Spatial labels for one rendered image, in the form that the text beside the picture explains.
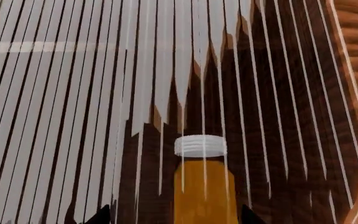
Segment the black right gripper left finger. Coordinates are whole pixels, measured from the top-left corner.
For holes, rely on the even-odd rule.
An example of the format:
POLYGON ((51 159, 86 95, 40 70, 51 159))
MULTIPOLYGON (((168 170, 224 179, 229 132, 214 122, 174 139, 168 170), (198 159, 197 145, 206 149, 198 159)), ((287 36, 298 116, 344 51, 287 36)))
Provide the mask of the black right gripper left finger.
POLYGON ((85 224, 110 224, 110 207, 105 205, 98 210, 85 224))

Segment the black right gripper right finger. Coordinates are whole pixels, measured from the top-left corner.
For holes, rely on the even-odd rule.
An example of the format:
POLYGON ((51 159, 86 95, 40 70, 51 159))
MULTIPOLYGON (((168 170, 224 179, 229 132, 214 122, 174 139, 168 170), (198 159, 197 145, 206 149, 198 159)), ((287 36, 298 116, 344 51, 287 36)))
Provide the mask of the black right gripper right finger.
POLYGON ((253 210, 247 205, 242 205, 241 209, 242 224, 266 224, 253 210))

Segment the amber bottle with white cap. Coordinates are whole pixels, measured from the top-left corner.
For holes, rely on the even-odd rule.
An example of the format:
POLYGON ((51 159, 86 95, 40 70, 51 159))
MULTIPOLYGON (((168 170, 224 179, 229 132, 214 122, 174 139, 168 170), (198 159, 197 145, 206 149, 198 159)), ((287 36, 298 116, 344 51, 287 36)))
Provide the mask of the amber bottle with white cap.
POLYGON ((239 224, 226 140, 192 135, 175 141, 173 224, 239 224))

